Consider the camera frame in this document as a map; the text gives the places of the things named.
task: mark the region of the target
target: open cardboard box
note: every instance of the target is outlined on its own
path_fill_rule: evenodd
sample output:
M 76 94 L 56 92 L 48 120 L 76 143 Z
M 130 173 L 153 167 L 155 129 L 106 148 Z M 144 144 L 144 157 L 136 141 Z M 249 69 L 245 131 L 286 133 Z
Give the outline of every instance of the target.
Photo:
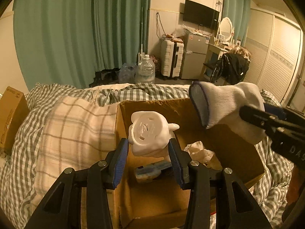
M 187 144 L 201 140 L 205 148 L 216 153 L 223 168 L 231 168 L 251 188 L 264 175 L 264 168 L 255 147 L 233 133 L 226 125 L 216 125 L 205 130 L 200 124 L 190 99 L 162 101 L 124 101 L 116 114 L 116 140 L 128 138 L 132 124 L 131 115 L 137 111 L 156 111 L 168 123 L 180 126 L 175 131 L 182 149 Z M 113 225 L 123 228 L 162 229 L 184 224 L 189 190 L 180 189 L 174 177 L 139 184 L 134 175 L 138 166 L 160 161 L 154 157 L 135 157 L 129 148 L 121 183 L 114 191 Z M 215 203 L 211 202 L 211 212 Z

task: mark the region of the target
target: small box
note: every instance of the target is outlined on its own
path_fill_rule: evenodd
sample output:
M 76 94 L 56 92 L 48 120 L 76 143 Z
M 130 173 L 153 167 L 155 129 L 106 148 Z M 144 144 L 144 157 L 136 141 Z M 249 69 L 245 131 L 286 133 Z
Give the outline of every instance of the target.
M 0 148 L 6 154 L 12 153 L 15 135 L 29 112 L 24 94 L 7 87 L 0 99 Z
M 187 144 L 202 141 L 205 148 L 214 151 L 224 168 L 231 168 L 251 188 L 264 175 L 264 167 L 254 145 L 247 143 L 226 125 L 204 129 L 189 98 L 162 101 L 124 101 L 116 114 L 116 140 L 128 138 L 131 115 L 137 111 L 156 111 L 168 123 L 180 126 L 175 131 L 182 149 Z M 138 183 L 134 169 L 162 160 L 154 157 L 135 157 L 131 148 L 123 178 L 114 191 L 113 226 L 128 229 L 166 229 L 185 222 L 189 190 L 182 190 L 173 176 L 151 183 Z M 211 192 L 211 213 L 215 211 L 215 193 Z

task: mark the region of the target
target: metal screw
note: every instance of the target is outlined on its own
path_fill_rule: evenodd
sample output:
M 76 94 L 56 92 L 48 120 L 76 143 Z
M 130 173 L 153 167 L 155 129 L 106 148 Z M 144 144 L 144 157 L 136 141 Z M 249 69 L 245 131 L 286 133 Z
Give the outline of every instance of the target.
M 65 174 L 70 174 L 72 171 L 73 171 L 72 168 L 66 168 L 63 172 L 64 172 Z
M 278 127 L 278 131 L 280 131 L 280 132 L 284 132 L 284 128 L 283 127 Z
M 225 172 L 227 173 L 227 174 L 232 174 L 232 170 L 230 169 L 230 168 L 225 168 Z
M 107 165 L 107 162 L 105 160 L 102 160 L 98 163 L 99 167 L 104 167 Z
M 191 161 L 191 166 L 198 166 L 199 162 L 197 160 L 192 160 Z

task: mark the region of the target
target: wall-mounted tv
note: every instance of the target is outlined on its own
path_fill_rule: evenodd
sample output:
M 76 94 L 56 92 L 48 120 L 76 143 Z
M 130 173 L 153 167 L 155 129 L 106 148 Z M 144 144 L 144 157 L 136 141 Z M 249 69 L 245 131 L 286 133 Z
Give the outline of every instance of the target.
M 183 20 L 197 25 L 217 29 L 219 12 L 190 0 L 185 0 Z

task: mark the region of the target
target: white suitcase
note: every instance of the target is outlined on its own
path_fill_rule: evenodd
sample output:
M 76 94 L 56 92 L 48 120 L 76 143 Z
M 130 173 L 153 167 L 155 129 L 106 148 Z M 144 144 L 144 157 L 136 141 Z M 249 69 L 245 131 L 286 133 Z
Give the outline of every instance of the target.
M 166 77 L 178 77 L 180 74 L 183 43 L 163 40 L 161 43 L 161 74 Z

